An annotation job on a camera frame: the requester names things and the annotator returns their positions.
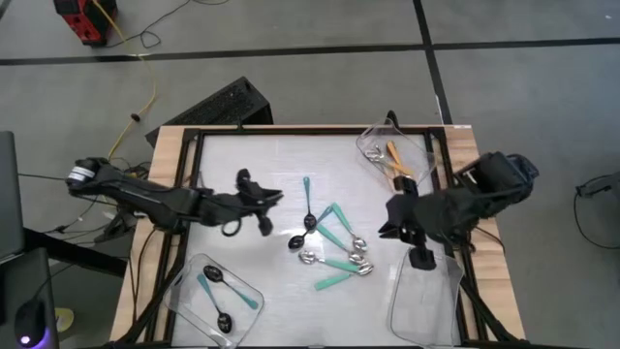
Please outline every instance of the plastic tray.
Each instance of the plastic tray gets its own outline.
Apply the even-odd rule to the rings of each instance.
[[[205,266],[219,268],[223,282],[212,282],[203,277]],[[218,311],[201,285],[206,280],[218,307],[231,315],[232,330],[223,333],[217,326]],[[236,347],[250,331],[264,306],[263,295],[204,254],[194,256],[174,279],[165,295],[166,307],[214,340],[221,348]]]
[[[454,313],[463,271],[445,255],[435,256],[434,270],[414,269],[408,254],[400,266],[387,318],[392,332],[417,345],[459,344]]]
[[[423,181],[435,169],[435,155],[425,151],[413,139],[405,136],[390,119],[385,119],[385,121],[382,119],[381,122],[366,129],[357,137],[356,145],[369,164],[372,164],[388,179],[394,179],[397,172],[393,168],[380,162],[372,162],[366,157],[368,151],[380,149],[385,155],[385,160],[393,163],[394,159],[388,152],[389,141],[394,142],[400,155],[401,164],[413,171],[413,175],[409,175],[409,177],[417,183]]]

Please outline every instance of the teal spoon handle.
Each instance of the teal spoon handle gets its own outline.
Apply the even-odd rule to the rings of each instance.
[[[330,205],[323,211],[323,213],[321,213],[321,215],[319,216],[319,219],[317,219],[317,224],[321,223],[321,221],[332,212],[333,212],[333,208]]]
[[[317,282],[316,284],[314,284],[314,289],[317,291],[321,291],[323,289],[326,289],[327,287],[331,287],[337,284],[338,282],[342,282],[348,279],[349,277],[351,277],[351,275],[352,275],[351,273],[346,273],[346,274],[330,277],[325,280],[321,280]]]
[[[251,298],[245,296],[244,294],[242,294],[241,292],[237,291],[233,286],[229,285],[228,283],[226,284],[231,290],[233,290],[236,294],[238,294],[241,299],[243,301],[245,301],[248,305],[250,305],[250,307],[254,310],[259,308],[259,304],[257,302],[255,302],[254,300],[252,300]]]
[[[353,265],[349,262],[341,262],[335,260],[324,260],[324,264],[327,264],[330,267],[338,268],[340,270],[350,271],[350,272],[358,272],[359,266]]]
[[[306,189],[306,203],[308,204],[308,213],[310,213],[310,178],[303,178],[303,187]]]
[[[215,308],[218,309],[218,311],[220,311],[219,308],[217,307],[217,303],[215,302],[215,299],[213,298],[213,294],[211,293],[211,288],[209,287],[209,283],[206,281],[206,276],[204,276],[203,274],[199,274],[196,278],[197,278],[198,282],[200,282],[200,284],[203,287],[204,291],[211,298],[211,301],[213,301],[213,305],[215,305]]]
[[[340,219],[342,225],[345,226],[349,233],[352,234],[353,228],[351,228],[351,224],[349,224],[349,221],[347,220],[347,217],[345,217],[345,214],[342,213],[342,208],[340,208],[340,205],[338,205],[337,203],[333,203],[331,204],[331,207],[333,208],[333,212],[336,213],[338,219]]]
[[[335,243],[336,246],[342,248],[343,250],[349,252],[349,250],[347,249],[347,247],[345,246],[344,243],[342,243],[342,241],[340,239],[338,239],[334,234],[332,234],[326,227],[324,227],[322,224],[319,224],[319,226],[317,227],[317,229],[319,230],[319,233],[321,233],[324,237],[326,237],[329,241]]]

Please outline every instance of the computer mouse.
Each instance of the computer mouse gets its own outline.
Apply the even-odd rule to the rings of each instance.
[[[23,348],[39,344],[46,332],[46,310],[42,301],[22,304],[15,314],[15,338]]]

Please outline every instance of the white table surface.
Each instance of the white table surface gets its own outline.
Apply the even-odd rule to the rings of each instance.
[[[422,136],[411,139],[424,149]],[[408,245],[379,238],[377,232],[388,217],[386,201],[393,194],[387,180],[361,156],[356,136],[205,138],[201,176],[206,187],[235,193],[234,179],[242,168],[262,187],[284,192],[278,206],[268,213],[272,234],[261,235],[256,217],[244,218],[241,231],[233,238],[222,236],[220,227],[194,224],[186,257],[189,261],[204,253],[263,293],[263,313],[240,345],[411,345],[388,327],[394,281]],[[333,202],[342,207],[354,231],[368,242],[366,256],[375,266],[371,274],[315,291],[317,281],[344,271],[304,265],[287,247],[289,238],[305,232],[302,179],[306,175],[311,179],[313,214],[318,217]],[[418,184],[418,190],[421,195],[432,191],[430,177]],[[351,244],[334,214],[323,224],[345,244]],[[444,255],[439,243],[429,241],[428,246],[436,255]],[[328,258],[344,261],[347,257],[318,232],[306,236],[304,248]],[[213,344],[178,316],[172,343]]]

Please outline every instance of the wooden table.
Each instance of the wooden table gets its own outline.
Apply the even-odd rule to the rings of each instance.
[[[365,125],[322,125],[321,127],[337,128],[352,126],[366,127]],[[203,128],[230,129],[234,127],[235,126],[205,126]],[[245,128],[247,129],[278,127],[290,128],[291,126],[245,126]],[[303,127],[317,127],[317,125],[295,126],[295,128]],[[185,127],[183,126],[166,126],[161,128],[159,139],[157,141],[155,152],[153,154],[151,171],[149,175],[150,180],[163,185],[173,186],[184,129]],[[449,147],[449,157],[451,160],[452,168],[456,172],[479,157],[476,140],[474,139],[474,132],[471,126],[458,125],[445,126],[445,130]],[[436,156],[441,157],[441,154],[439,154],[439,146],[434,146],[434,149],[436,149]],[[190,150],[188,151],[188,159],[186,161],[186,175],[190,172],[193,154],[194,148],[190,146]],[[445,176],[442,175],[444,169],[441,164],[442,162],[438,161],[437,170],[440,172],[440,178],[444,179]],[[131,251],[131,260],[134,266],[134,270],[137,270],[140,251],[142,250],[146,237],[152,231],[152,227],[152,224],[148,220],[140,221],[137,226]],[[496,237],[499,236],[497,224],[493,219],[481,221],[480,227],[495,235]],[[155,277],[159,265],[163,240],[163,234],[155,233],[155,235],[151,238],[151,240],[144,249],[144,256],[140,272],[138,314],[142,312],[144,307],[150,301],[153,294]],[[476,233],[476,231],[473,232],[472,243],[477,248],[476,253],[472,255],[472,260],[474,264],[474,270],[476,273],[480,296],[487,303],[487,305],[493,311],[496,317],[504,324],[504,326],[509,332],[511,332],[517,337],[523,338],[524,333],[521,325],[521,319],[519,317],[518,308],[514,299],[511,277],[508,272],[508,266],[502,252],[502,247],[496,241],[493,241],[492,239],[487,238],[484,235],[478,234]],[[174,253],[175,250],[173,249],[169,258],[169,268],[171,267],[171,262],[174,260]],[[110,340],[116,340],[117,338],[122,336],[132,325],[133,300],[130,277],[131,276],[129,273],[129,269],[127,269],[125,273],[125,279],[123,281],[123,287],[120,293],[120,298],[118,301],[118,306],[116,308],[116,316],[114,318],[114,323],[110,334]],[[475,339],[477,338],[477,332],[476,323],[474,321],[473,309],[471,304],[469,303],[469,300],[464,294],[462,299],[469,336],[470,338]],[[158,314],[159,319],[157,321],[157,329],[155,331],[156,340],[163,338],[167,314],[168,310],[164,305],[161,305]]]

